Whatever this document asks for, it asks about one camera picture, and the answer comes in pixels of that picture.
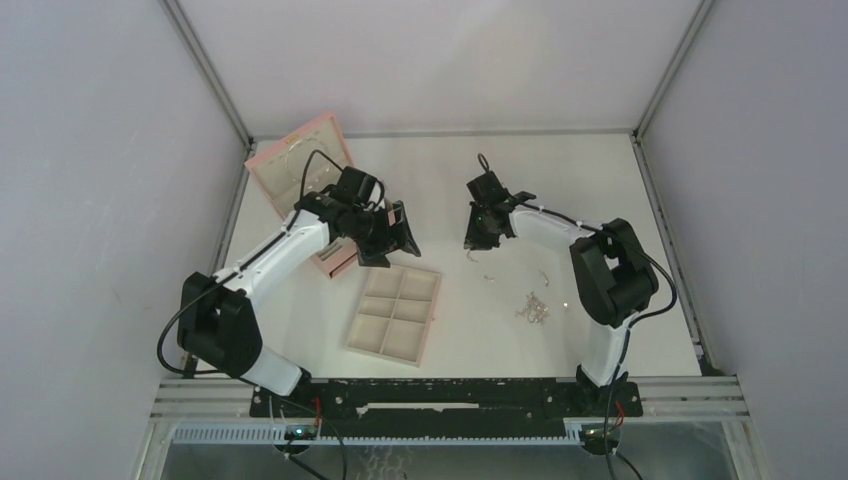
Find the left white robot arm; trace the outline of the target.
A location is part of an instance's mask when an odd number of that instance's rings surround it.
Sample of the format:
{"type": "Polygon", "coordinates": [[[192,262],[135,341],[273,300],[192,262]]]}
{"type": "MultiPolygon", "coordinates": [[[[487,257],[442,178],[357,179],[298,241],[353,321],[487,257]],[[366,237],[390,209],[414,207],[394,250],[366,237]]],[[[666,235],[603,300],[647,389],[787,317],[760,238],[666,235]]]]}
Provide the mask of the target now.
{"type": "Polygon", "coordinates": [[[274,404],[290,417],[311,407],[307,371],[267,347],[257,307],[302,263],[344,238],[354,242],[364,267],[388,268],[388,254],[420,256],[402,201],[389,202],[376,177],[345,167],[334,184],[301,191],[278,232],[246,257],[213,275],[196,272],[184,284],[172,319],[178,345],[217,373],[274,393],[274,404]]]}

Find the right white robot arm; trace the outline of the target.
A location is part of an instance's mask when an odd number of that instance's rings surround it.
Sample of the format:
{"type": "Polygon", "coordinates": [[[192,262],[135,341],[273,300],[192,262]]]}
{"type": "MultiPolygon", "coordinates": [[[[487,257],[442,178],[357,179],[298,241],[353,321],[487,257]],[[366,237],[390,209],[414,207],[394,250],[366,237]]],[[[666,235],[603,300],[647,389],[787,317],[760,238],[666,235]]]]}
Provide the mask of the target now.
{"type": "Polygon", "coordinates": [[[624,375],[631,330],[654,315],[648,308],[659,291],[661,267],[623,219],[592,226],[532,205],[535,195],[510,193],[491,170],[469,181],[467,189],[471,213],[465,249],[492,250],[505,237],[568,253],[578,298],[591,319],[587,350],[578,367],[578,377],[587,382],[578,388],[578,402],[589,415],[605,415],[618,400],[613,384],[624,375]]]}

